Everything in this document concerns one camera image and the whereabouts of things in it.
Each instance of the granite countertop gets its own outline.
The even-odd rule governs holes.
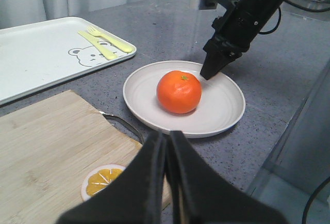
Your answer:
[[[202,48],[214,32],[212,21],[223,13],[222,7],[189,9],[189,0],[145,0],[82,13],[78,17],[134,44],[135,57],[7,104],[0,109],[0,116],[72,89],[94,107],[129,121],[146,137],[150,129],[124,102],[126,78],[157,61],[203,63],[206,53]],[[329,13],[323,15],[328,19]],[[276,20],[277,13],[265,30]],[[247,189],[329,60],[329,29],[329,22],[284,9],[275,33],[257,36],[247,53],[223,69],[244,93],[245,113],[226,132],[190,141],[202,158],[238,189]]]

